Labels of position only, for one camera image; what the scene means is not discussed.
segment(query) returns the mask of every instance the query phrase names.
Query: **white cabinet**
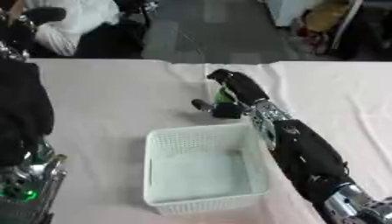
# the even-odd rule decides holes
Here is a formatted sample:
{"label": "white cabinet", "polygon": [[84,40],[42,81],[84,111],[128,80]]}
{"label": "white cabinet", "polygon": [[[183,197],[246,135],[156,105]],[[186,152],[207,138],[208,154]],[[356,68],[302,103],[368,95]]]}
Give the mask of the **white cabinet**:
{"label": "white cabinet", "polygon": [[265,0],[276,26],[289,26],[294,18],[322,0]]}

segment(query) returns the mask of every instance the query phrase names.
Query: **green object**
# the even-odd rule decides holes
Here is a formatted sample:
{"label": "green object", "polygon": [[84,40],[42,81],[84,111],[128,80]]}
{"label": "green object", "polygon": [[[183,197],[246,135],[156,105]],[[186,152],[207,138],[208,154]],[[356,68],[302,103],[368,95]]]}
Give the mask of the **green object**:
{"label": "green object", "polygon": [[24,200],[24,202],[34,200],[35,198],[37,198],[37,192],[33,190],[27,191],[24,194],[26,195],[26,199]]}
{"label": "green object", "polygon": [[213,98],[214,102],[234,102],[232,97],[228,95],[226,89],[222,87],[218,92],[216,92],[215,97]]}

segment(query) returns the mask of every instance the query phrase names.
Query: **white plastic basket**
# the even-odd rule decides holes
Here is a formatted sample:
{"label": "white plastic basket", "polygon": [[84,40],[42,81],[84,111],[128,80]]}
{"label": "white plastic basket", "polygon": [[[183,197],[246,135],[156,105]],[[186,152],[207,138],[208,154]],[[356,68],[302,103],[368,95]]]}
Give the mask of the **white plastic basket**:
{"label": "white plastic basket", "polygon": [[144,200],[163,215],[252,206],[268,189],[250,124],[161,129],[147,136]]}

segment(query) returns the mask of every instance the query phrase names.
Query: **cable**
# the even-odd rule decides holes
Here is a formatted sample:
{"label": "cable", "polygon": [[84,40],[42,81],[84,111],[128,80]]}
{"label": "cable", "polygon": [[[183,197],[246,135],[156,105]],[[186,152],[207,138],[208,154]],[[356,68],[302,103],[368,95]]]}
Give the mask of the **cable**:
{"label": "cable", "polygon": [[[150,12],[154,12],[154,14],[155,14],[154,18],[158,18],[159,17],[159,14],[157,12],[157,8],[158,7],[156,7],[154,10],[150,11]],[[196,52],[200,55],[201,60],[202,60],[201,62],[204,63],[206,61],[206,55],[201,50],[203,48],[202,44],[199,41],[195,40],[194,38],[191,38],[189,35],[185,34],[181,29],[179,29],[179,27],[177,28],[177,34],[179,34],[180,36],[184,37],[185,39],[187,39],[187,40],[189,40],[189,41],[191,41],[192,43],[195,44]]]}

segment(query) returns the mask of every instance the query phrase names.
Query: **green light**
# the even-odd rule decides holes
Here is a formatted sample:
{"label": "green light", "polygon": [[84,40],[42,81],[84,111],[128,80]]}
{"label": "green light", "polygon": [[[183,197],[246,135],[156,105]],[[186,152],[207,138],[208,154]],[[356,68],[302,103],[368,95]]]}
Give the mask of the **green light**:
{"label": "green light", "polygon": [[37,198],[37,192],[35,191],[27,191],[25,193],[27,195],[27,198],[24,200],[25,202],[29,201],[29,200],[34,200],[35,198]]}

